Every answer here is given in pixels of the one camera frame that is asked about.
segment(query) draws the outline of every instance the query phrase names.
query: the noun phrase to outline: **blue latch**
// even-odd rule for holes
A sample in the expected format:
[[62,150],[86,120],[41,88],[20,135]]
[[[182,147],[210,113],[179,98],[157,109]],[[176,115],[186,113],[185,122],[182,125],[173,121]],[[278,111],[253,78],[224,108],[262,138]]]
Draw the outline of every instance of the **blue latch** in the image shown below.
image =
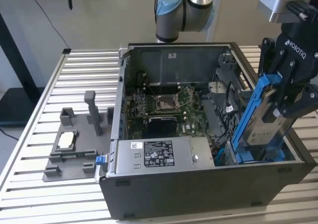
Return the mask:
[[245,162],[251,162],[254,161],[254,158],[251,154],[250,151],[245,151],[245,152],[239,152],[235,155],[235,157],[237,158],[237,162],[238,163],[245,163]]
[[104,166],[104,165],[106,165],[107,164],[107,162],[106,162],[106,156],[97,156],[96,157],[96,165],[102,165],[102,166]]

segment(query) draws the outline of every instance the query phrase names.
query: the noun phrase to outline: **power supply label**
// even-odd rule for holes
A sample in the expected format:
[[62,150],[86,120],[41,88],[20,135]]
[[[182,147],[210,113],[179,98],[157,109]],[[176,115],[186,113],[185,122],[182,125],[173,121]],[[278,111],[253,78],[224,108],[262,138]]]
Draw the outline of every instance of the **power supply label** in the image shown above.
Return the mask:
[[144,142],[145,167],[174,166],[172,141]]

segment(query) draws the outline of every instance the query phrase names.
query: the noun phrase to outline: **cable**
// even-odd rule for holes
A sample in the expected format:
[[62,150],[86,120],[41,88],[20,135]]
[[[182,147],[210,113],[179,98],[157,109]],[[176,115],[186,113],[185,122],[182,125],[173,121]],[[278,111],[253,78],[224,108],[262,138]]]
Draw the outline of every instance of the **cable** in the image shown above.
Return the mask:
[[146,83],[146,85],[149,87],[150,91],[153,93],[154,97],[156,97],[157,95],[155,94],[155,92],[151,89],[151,87],[148,85],[148,83]]
[[1,128],[0,128],[0,131],[5,135],[5,136],[8,136],[8,137],[10,137],[10,138],[12,138],[12,139],[14,139],[14,140],[16,140],[16,141],[18,141],[19,139],[18,138],[16,138],[16,137],[13,137],[13,136],[11,136],[11,135],[8,135],[6,132],[4,132]]
[[158,0],[155,0],[155,4],[154,4],[155,23],[157,23],[157,7],[158,7]]
[[[227,87],[227,91],[226,91],[226,95],[225,95],[225,99],[226,99],[226,106],[230,106],[230,99],[229,99],[229,94],[230,94],[230,89],[231,89],[231,85],[232,85],[232,82],[230,81],[228,83],[228,87]],[[215,144],[217,144],[219,142],[219,140],[229,131],[229,128],[230,128],[230,113],[227,112],[227,116],[228,116],[228,125],[227,125],[227,128],[226,130],[224,131],[223,134],[221,134],[220,136],[214,136],[214,138],[218,138],[217,141],[215,142]]]
[[225,95],[225,102],[226,102],[227,106],[230,106],[229,95],[230,95],[231,85],[232,85],[232,82],[230,81],[229,84],[228,84],[228,87],[227,87],[226,95]]
[[242,107],[241,107],[240,101],[238,101],[238,119],[239,119],[239,121],[242,118],[242,114],[241,113],[242,113]]
[[52,28],[55,30],[55,32],[57,32],[57,34],[59,35],[59,37],[63,40],[63,42],[65,43],[65,45],[67,46],[67,48],[69,49],[69,45],[67,44],[67,42],[65,42],[64,38],[61,36],[61,34],[57,31],[57,29],[54,27],[53,23],[51,22],[50,18],[48,17],[48,15],[45,13],[44,9],[42,8],[42,6],[39,4],[39,2],[37,0],[34,0],[38,6],[40,7],[40,9],[43,11],[44,15],[46,16],[46,18],[48,19],[48,21],[50,22]]
[[221,155],[222,155],[223,152],[224,152],[224,148],[221,148],[221,149],[219,150],[218,154],[217,154],[217,159],[216,159],[217,165],[220,165]]

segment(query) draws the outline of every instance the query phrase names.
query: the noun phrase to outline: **screw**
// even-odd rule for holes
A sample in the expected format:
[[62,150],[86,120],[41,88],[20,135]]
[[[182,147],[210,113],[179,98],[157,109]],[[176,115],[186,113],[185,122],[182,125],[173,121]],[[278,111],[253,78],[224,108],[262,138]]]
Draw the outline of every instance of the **screw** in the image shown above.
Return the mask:
[[192,155],[192,161],[194,163],[196,163],[198,161],[198,159],[199,159],[199,157],[197,155],[195,155],[195,154]]

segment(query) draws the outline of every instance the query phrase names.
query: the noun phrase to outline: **black cable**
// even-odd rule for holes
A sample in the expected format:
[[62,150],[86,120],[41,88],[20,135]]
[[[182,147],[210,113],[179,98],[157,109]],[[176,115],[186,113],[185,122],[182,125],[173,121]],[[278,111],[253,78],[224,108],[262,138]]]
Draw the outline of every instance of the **black cable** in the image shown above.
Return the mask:
[[213,138],[218,138],[218,140],[215,142],[215,144],[217,144],[219,142],[219,140],[229,131],[229,127],[230,127],[230,114],[227,113],[228,115],[228,125],[227,125],[227,128],[226,130],[224,131],[223,134],[221,134],[220,136],[214,136]]
[[1,128],[0,128],[0,131],[5,135],[5,136],[8,136],[8,137],[10,137],[10,138],[12,138],[12,139],[14,139],[14,140],[16,140],[16,141],[18,141],[19,139],[18,138],[16,138],[16,137],[13,137],[13,136],[11,136],[11,135],[8,135],[6,132],[4,132]]
[[[226,91],[226,95],[225,95],[225,99],[226,99],[226,106],[230,106],[230,99],[229,99],[229,94],[230,94],[230,89],[231,89],[231,85],[232,85],[232,82],[230,81],[228,83],[228,87],[227,87],[227,91]],[[228,112],[227,113],[227,116],[228,116],[228,125],[227,125],[227,128],[226,130],[224,131],[223,134],[221,134],[220,136],[214,136],[214,138],[218,138],[218,140],[215,142],[216,144],[219,142],[219,140],[229,131],[229,128],[230,128],[230,113]]]
[[39,2],[37,0],[34,0],[38,6],[40,7],[40,9],[43,11],[44,15],[46,16],[46,18],[48,19],[48,21],[50,22],[52,28],[55,30],[55,32],[57,32],[57,34],[59,35],[59,37],[63,40],[63,42],[65,43],[65,45],[67,46],[67,48],[69,49],[69,45],[67,44],[67,42],[65,42],[64,38],[61,36],[61,34],[57,31],[57,29],[54,27],[53,23],[51,22],[50,18],[48,17],[48,15],[45,13],[44,9],[42,8],[42,6],[39,4]]
[[145,71],[144,70],[141,70],[141,71],[138,71],[138,72],[136,72],[136,78],[135,78],[135,87],[142,87],[142,85],[140,85],[140,86],[138,86],[138,75],[139,74],[144,74],[145,73]]
[[155,4],[154,4],[155,23],[157,23],[157,7],[158,7],[158,0],[155,0]]
[[229,95],[230,95],[231,85],[232,85],[232,82],[230,81],[229,84],[228,84],[228,87],[227,87],[226,95],[225,95],[225,102],[226,102],[227,106],[230,106]]
[[143,97],[139,93],[137,93],[137,95],[139,95],[140,99],[143,100]]
[[241,113],[242,113],[242,107],[241,107],[240,101],[238,101],[238,119],[239,119],[239,121],[242,118],[242,114]]

